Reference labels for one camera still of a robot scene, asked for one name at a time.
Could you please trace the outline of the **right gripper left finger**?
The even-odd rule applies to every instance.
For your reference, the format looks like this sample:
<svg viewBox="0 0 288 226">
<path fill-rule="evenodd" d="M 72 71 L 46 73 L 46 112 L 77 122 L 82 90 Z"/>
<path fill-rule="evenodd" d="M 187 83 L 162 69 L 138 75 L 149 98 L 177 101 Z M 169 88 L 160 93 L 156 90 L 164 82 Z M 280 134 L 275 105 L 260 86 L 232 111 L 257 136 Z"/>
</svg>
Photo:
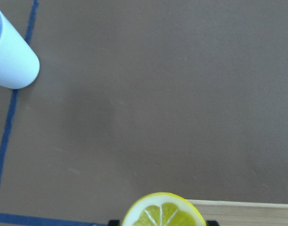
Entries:
<svg viewBox="0 0 288 226">
<path fill-rule="evenodd" d="M 107 226 L 120 226 L 120 220 L 111 219 L 111 220 L 109 220 Z"/>
</svg>

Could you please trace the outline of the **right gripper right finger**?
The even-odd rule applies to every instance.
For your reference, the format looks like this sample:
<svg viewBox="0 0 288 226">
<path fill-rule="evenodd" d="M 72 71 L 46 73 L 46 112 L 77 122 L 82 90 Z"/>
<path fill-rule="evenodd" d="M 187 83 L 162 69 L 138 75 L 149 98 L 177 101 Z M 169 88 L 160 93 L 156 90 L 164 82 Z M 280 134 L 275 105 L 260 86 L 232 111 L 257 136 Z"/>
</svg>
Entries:
<svg viewBox="0 0 288 226">
<path fill-rule="evenodd" d="M 216 226 L 216 220 L 207 220 L 206 225 L 207 226 Z"/>
</svg>

